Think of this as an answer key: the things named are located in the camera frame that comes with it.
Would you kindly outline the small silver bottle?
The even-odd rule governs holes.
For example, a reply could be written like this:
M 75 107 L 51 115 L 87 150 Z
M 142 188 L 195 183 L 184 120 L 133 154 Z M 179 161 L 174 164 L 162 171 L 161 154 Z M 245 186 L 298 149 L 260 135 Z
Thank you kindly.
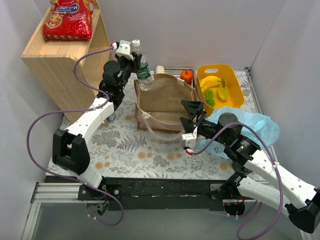
M 111 115 L 108 116 L 108 118 L 107 118 L 108 122 L 114 122 L 115 119 L 116 119 L 116 114 L 115 114 L 115 113 L 111 114 Z

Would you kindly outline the green label bottle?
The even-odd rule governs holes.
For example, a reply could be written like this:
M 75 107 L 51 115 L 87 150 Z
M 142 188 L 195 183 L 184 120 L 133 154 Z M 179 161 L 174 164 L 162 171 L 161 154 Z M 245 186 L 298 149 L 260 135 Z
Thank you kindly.
M 132 41 L 134 52 L 142 54 L 140 59 L 140 70 L 137 71 L 137 80 L 142 91 L 149 91 L 153 88 L 154 76 L 151 74 L 149 63 L 146 60 L 146 56 L 141 51 L 141 42 L 139 39 Z

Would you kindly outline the green vegetables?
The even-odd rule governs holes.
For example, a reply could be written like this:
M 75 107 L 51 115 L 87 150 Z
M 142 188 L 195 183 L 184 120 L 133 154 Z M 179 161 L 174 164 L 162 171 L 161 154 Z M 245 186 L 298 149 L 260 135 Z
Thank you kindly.
M 203 96 L 206 104 L 213 108 L 216 104 L 214 100 L 214 91 L 212 89 L 208 89 L 204 92 Z

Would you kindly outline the yellow bananas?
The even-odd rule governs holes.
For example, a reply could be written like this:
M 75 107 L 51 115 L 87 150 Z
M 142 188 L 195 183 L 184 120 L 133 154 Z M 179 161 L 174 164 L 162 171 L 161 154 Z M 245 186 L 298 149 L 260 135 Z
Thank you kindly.
M 201 92 L 204 94 L 207 90 L 220 86 L 222 84 L 222 79 L 217 76 L 207 76 L 200 80 Z

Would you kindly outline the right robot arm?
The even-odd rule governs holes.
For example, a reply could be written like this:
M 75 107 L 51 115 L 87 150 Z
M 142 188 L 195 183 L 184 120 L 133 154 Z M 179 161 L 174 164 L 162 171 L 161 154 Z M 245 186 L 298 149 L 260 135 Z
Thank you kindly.
M 288 216 L 291 223 L 303 232 L 312 234 L 320 223 L 320 189 L 304 182 L 275 162 L 275 159 L 261 140 L 254 142 L 242 135 L 245 124 L 230 112 L 219 116 L 216 123 L 206 120 L 204 103 L 200 101 L 181 101 L 187 117 L 180 122 L 185 133 L 181 135 L 181 146 L 192 156 L 204 152 L 193 151 L 199 135 L 211 143 L 224 145 L 224 153 L 234 163 L 258 174 L 268 185 L 256 182 L 242 172 L 235 172 L 218 189 L 209 195 L 216 199 L 237 199 L 247 197 L 277 209 Z

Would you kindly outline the small orange pumpkin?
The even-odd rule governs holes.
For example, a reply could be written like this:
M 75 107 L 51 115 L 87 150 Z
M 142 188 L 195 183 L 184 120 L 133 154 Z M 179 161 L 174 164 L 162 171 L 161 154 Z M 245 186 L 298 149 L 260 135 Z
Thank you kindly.
M 193 78 L 194 78 L 194 74 L 192 70 L 186 69 L 186 70 L 183 70 L 180 74 L 180 79 L 184 80 L 186 83 L 192 82 Z

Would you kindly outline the red cookie snack packet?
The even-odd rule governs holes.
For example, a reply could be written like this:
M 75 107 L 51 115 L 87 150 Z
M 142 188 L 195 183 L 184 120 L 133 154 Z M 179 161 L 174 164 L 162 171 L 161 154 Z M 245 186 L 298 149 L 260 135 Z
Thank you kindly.
M 45 41 L 91 39 L 95 0 L 51 0 L 51 16 L 43 25 Z

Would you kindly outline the yellow star fruit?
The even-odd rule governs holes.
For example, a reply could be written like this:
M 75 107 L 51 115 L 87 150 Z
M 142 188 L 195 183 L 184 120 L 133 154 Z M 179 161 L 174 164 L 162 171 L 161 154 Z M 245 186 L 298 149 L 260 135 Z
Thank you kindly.
M 217 90 L 220 101 L 226 102 L 230 96 L 229 91 L 226 87 L 220 86 Z

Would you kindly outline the white green leek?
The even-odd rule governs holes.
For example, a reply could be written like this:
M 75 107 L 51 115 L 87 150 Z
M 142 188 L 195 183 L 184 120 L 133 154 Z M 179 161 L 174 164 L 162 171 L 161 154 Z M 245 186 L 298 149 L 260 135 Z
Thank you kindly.
M 158 65 L 155 68 L 155 74 L 164 74 L 165 68 L 162 65 Z

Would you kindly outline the brown paper tote bag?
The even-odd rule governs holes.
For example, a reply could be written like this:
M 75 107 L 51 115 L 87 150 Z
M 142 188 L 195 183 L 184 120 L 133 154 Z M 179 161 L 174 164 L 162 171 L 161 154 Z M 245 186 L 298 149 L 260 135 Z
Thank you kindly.
M 139 82 L 134 81 L 137 129 L 148 131 L 155 140 L 174 142 L 184 133 L 180 117 L 188 117 L 182 100 L 196 101 L 197 93 L 175 76 L 157 73 L 153 77 L 149 90 L 142 90 Z

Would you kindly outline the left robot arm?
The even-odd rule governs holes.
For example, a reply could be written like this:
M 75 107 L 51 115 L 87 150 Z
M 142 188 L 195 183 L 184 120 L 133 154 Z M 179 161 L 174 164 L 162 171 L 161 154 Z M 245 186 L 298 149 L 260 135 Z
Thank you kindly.
M 131 73 L 136 73 L 141 67 L 142 54 L 133 52 L 131 55 L 133 59 L 127 59 L 117 53 L 116 60 L 108 61 L 103 66 L 100 92 L 91 105 L 92 111 L 86 111 L 67 129 L 53 134 L 53 163 L 89 184 L 89 194 L 95 200 L 103 199 L 107 191 L 101 184 L 103 177 L 90 167 L 87 143 L 104 120 L 120 106 Z

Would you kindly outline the blue cartoon plastic bag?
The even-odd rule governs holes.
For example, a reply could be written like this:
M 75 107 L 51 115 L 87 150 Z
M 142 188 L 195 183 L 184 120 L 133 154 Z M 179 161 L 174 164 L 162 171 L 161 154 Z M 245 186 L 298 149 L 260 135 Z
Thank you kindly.
M 231 113 L 234 114 L 238 121 L 249 126 L 252 128 L 263 140 L 265 145 L 268 149 L 273 146 L 277 142 L 280 136 L 280 127 L 272 121 L 269 116 L 260 114 L 260 113 L 250 113 L 240 108 L 230 107 L 230 106 L 223 106 L 220 108 L 215 109 L 211 115 L 206 119 L 213 123 L 218 123 L 218 119 L 220 115 L 224 113 Z M 252 139 L 255 143 L 259 144 L 259 146 L 265 151 L 266 148 L 261 144 L 258 138 L 247 128 L 242 127 L 241 134 Z M 210 139 L 204 138 L 197 138 L 196 142 L 196 150 L 202 150 L 204 146 L 210 141 Z M 214 141 L 211 145 L 205 150 L 209 154 L 223 158 L 223 159 L 230 159 L 224 153 L 224 145 Z

